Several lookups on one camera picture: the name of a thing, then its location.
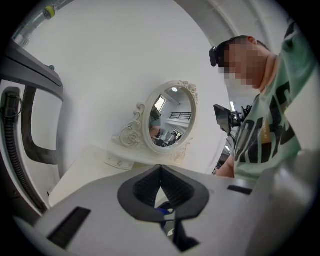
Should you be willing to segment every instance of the black hose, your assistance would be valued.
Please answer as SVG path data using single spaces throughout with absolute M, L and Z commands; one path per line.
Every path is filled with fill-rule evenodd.
M 228 140 L 228 139 L 226 139 L 226 141 L 229 143 L 230 147 L 232 148 L 232 145 L 231 145 L 231 143 L 229 142 L 229 140 Z
M 31 182 L 29 180 L 29 177 L 22 167 L 21 160 L 20 160 L 19 154 L 17 152 L 16 134 L 15 134 L 16 116 L 11 115 L 8 117 L 8 116 L 4 115 L 4 113 L 6 112 L 6 105 L 7 104 L 5 104 L 5 106 L 2 109 L 2 118 L 3 118 L 3 123 L 4 123 L 4 138 L 5 138 L 5 144 L 6 144 L 8 156 L 10 158 L 14 172 L 15 172 L 20 184 L 24 188 L 25 192 L 30 197 L 30 199 L 35 204 L 35 206 L 39 209 L 39 211 L 41 213 L 44 213 L 47 210 L 47 207 L 42 202 L 42 200 L 38 196 L 37 192 L 32 187 Z
M 231 138 L 232 138 L 232 140 L 233 140 L 234 148 L 236 148 L 236 145 L 237 145 L 236 139 L 235 139 L 235 137 L 234 137 L 231 133 L 230 133 L 230 136 L 231 136 Z

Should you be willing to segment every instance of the black vent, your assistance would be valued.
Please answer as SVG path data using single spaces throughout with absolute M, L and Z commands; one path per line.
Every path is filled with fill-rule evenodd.
M 161 187 L 173 208 L 190 200 L 195 193 L 195 189 L 190 184 L 167 170 L 162 170 Z
M 90 212 L 91 210 L 82 207 L 75 208 L 55 231 L 53 231 L 48 239 L 55 245 L 65 249 Z
M 248 196 L 252 192 L 252 189 L 250 189 L 250 188 L 241 187 L 241 186 L 235 186 L 235 185 L 230 185 L 230 186 L 228 186 L 227 189 L 235 191 L 235 192 L 239 192 L 239 193 L 242 193 L 242 194 L 245 194 L 245 195 L 248 195 Z
M 133 186 L 133 194 L 140 202 L 154 208 L 159 189 L 160 170 L 156 170 Z

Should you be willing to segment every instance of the camera on tripod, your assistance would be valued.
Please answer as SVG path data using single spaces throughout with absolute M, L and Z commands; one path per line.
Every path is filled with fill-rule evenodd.
M 239 127 L 245 121 L 249 115 L 252 106 L 248 105 L 246 108 L 241 107 L 241 113 L 238 111 L 230 111 L 229 109 L 215 104 L 214 112 L 216 116 L 216 122 L 220 126 L 220 129 L 228 136 L 231 135 L 231 129 L 233 127 Z

